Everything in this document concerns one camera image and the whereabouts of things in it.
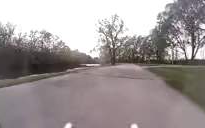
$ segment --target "sky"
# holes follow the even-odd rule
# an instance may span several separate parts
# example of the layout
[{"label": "sky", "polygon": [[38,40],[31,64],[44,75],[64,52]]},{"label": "sky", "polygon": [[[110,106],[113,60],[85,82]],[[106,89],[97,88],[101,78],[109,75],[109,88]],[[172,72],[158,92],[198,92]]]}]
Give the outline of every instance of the sky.
[{"label": "sky", "polygon": [[97,45],[98,19],[118,14],[128,35],[147,35],[157,14],[173,0],[0,0],[0,21],[17,30],[45,29],[58,35],[71,49],[90,53]]}]

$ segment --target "grass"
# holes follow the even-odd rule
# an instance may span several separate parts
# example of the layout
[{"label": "grass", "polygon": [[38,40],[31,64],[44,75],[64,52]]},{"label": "grass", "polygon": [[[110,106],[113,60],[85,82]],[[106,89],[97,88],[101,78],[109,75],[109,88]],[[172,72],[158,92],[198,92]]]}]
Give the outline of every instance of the grass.
[{"label": "grass", "polygon": [[139,66],[164,66],[166,64],[147,64],[147,63],[137,63]]},{"label": "grass", "polygon": [[205,67],[148,68],[205,110]]},{"label": "grass", "polygon": [[4,79],[4,80],[0,80],[0,88],[10,87],[13,85],[28,83],[28,82],[46,79],[46,78],[50,78],[50,77],[60,76],[60,75],[64,75],[64,74],[67,74],[70,72],[75,72],[75,71],[77,71],[77,70],[74,69],[74,70],[65,71],[65,72],[31,75],[31,76],[26,76],[26,77],[20,77],[18,79]]}]

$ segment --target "white light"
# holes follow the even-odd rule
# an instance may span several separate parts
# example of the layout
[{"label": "white light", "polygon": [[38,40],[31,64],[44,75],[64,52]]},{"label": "white light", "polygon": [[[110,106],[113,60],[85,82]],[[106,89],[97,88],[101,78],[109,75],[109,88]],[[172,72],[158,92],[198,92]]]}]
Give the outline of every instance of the white light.
[{"label": "white light", "polygon": [[71,122],[68,122],[65,124],[64,128],[73,128],[73,125]]},{"label": "white light", "polygon": [[137,124],[131,124],[130,128],[139,128]]}]

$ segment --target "treeline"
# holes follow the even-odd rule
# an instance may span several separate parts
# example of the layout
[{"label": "treeline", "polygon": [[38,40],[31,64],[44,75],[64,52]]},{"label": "treeline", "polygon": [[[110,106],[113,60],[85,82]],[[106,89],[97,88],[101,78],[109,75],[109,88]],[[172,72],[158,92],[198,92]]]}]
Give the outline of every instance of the treeline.
[{"label": "treeline", "polygon": [[195,60],[205,49],[205,0],[175,0],[157,16],[147,36],[124,36],[123,20],[116,14],[98,23],[101,58],[119,62],[203,63]]},{"label": "treeline", "polygon": [[0,79],[60,72],[83,63],[95,63],[85,53],[72,51],[46,30],[16,34],[11,23],[0,23]]}]

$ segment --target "asphalt road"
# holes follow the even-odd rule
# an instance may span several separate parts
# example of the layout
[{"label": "asphalt road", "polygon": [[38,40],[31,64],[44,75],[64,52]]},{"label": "asphalt road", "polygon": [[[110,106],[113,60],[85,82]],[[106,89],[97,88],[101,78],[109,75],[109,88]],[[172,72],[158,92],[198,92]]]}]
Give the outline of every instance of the asphalt road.
[{"label": "asphalt road", "polygon": [[2,128],[205,128],[205,113],[133,64],[0,89]]}]

